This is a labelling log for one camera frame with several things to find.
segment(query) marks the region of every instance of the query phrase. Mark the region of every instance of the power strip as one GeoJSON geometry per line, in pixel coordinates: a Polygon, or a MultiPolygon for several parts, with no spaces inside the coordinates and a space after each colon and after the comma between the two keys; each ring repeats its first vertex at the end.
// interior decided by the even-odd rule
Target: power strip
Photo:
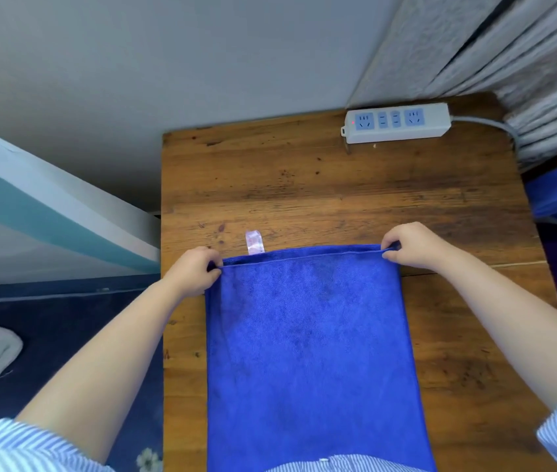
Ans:
{"type": "Polygon", "coordinates": [[[340,129],[348,144],[440,137],[451,127],[446,102],[349,110],[340,129]]]}

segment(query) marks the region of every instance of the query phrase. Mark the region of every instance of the wooden table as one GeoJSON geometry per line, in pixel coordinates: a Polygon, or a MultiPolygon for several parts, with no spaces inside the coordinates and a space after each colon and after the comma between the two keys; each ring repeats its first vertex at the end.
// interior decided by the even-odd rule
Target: wooden table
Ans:
{"type": "MultiPolygon", "coordinates": [[[[501,119],[494,96],[449,99],[453,114],[501,119]]],[[[352,145],[344,111],[163,137],[162,269],[198,245],[247,253],[379,243],[420,220],[557,306],[506,134],[456,123],[435,139],[352,145]]],[[[402,271],[427,428],[440,471],[557,470],[535,438],[547,410],[441,277],[402,271]]],[[[206,467],[204,298],[182,303],[164,333],[164,465],[206,467]]]]}

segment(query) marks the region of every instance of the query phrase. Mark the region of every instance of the gray curtain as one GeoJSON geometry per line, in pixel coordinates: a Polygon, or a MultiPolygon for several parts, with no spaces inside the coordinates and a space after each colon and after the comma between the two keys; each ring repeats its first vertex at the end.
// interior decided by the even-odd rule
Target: gray curtain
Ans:
{"type": "Polygon", "coordinates": [[[349,106],[487,90],[522,137],[523,168],[557,154],[557,0],[404,0],[349,106]],[[429,36],[412,38],[408,16],[429,36]],[[420,76],[390,76],[412,63],[420,76]]]}

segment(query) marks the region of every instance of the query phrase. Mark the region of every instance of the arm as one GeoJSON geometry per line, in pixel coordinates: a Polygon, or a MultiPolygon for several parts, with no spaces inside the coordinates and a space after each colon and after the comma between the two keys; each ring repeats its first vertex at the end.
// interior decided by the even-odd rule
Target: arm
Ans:
{"type": "Polygon", "coordinates": [[[393,228],[382,248],[396,241],[401,249],[384,257],[445,277],[527,385],[550,409],[556,408],[557,309],[420,223],[393,228]]]}
{"type": "Polygon", "coordinates": [[[134,402],[172,310],[202,294],[220,275],[219,253],[199,246],[184,253],[51,378],[16,420],[64,437],[104,463],[134,402]]]}

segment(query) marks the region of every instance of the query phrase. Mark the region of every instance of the striped shirt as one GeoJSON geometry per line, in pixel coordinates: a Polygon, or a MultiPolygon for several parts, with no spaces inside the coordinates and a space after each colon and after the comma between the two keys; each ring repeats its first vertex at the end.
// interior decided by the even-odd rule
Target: striped shirt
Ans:
{"type": "MultiPolygon", "coordinates": [[[[557,461],[557,409],[537,431],[537,437],[557,461]]],[[[0,472],[113,472],[85,457],[62,437],[36,426],[0,420],[0,472]]],[[[270,472],[423,472],[387,460],[355,454],[311,462],[291,462],[270,472]]]]}

